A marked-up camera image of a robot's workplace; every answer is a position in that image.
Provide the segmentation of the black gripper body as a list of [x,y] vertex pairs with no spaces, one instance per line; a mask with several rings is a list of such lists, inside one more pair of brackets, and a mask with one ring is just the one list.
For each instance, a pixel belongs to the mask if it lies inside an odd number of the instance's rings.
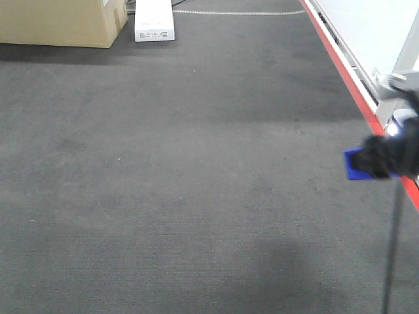
[[418,176],[418,92],[403,90],[401,97],[415,115],[403,121],[396,135],[372,135],[361,148],[364,156],[379,160],[389,171],[415,179]]

